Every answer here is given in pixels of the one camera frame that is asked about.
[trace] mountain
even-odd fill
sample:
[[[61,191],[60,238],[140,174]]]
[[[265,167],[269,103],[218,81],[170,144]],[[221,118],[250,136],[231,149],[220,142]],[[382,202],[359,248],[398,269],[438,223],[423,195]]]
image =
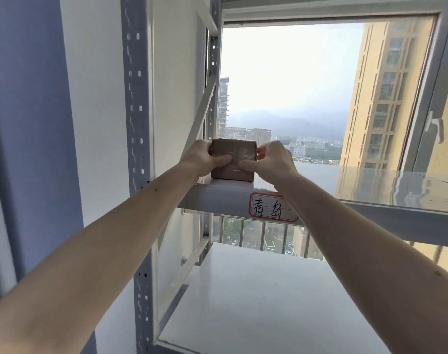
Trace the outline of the mountain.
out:
[[[234,113],[230,114],[227,119],[227,126],[264,128],[271,129],[272,135],[315,137],[330,140],[343,140],[345,125],[347,123],[346,116],[343,124],[342,121],[333,121],[335,126],[329,126],[327,123],[332,123],[330,123],[330,120],[326,121],[326,115],[324,115],[325,121],[321,121],[322,117],[314,114],[312,118],[310,117],[310,119],[315,119],[314,121],[304,118],[282,117],[268,110]]]

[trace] white wall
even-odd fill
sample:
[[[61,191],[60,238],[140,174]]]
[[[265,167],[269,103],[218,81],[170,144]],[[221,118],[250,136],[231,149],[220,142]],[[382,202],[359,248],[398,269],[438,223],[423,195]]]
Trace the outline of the white wall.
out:
[[[205,28],[189,0],[151,0],[154,63],[155,175],[174,166],[181,156],[204,90]],[[199,235],[197,215],[171,218],[158,253],[157,304],[178,290],[174,283],[180,261],[192,252]]]
[[[83,222],[129,197],[120,0],[60,0]],[[98,354],[135,354],[132,280],[96,327]]]

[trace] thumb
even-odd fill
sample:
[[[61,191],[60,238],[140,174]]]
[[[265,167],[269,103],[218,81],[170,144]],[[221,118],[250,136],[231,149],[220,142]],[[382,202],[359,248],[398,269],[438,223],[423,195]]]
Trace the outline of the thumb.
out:
[[[257,163],[256,160],[241,160],[238,165],[243,170],[256,171]]]
[[[219,157],[213,157],[213,166],[221,167],[231,162],[232,155],[221,155]]]

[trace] railing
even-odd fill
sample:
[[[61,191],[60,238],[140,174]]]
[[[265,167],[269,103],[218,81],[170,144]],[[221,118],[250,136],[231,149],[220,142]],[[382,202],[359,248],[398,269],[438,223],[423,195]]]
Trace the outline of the railing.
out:
[[[305,227],[214,215],[213,242],[323,261]]]

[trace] hand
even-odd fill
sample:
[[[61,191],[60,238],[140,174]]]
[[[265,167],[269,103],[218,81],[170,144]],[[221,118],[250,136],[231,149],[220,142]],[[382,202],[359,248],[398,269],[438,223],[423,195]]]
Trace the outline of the hand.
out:
[[[190,164],[193,170],[197,171],[198,177],[204,177],[215,167],[227,165],[231,162],[231,155],[213,157],[209,155],[212,142],[210,140],[197,140],[181,159],[184,164]]]
[[[239,167],[246,171],[255,171],[263,180],[275,185],[282,176],[298,174],[291,152],[281,142],[269,142],[260,145],[257,160],[241,160]]]

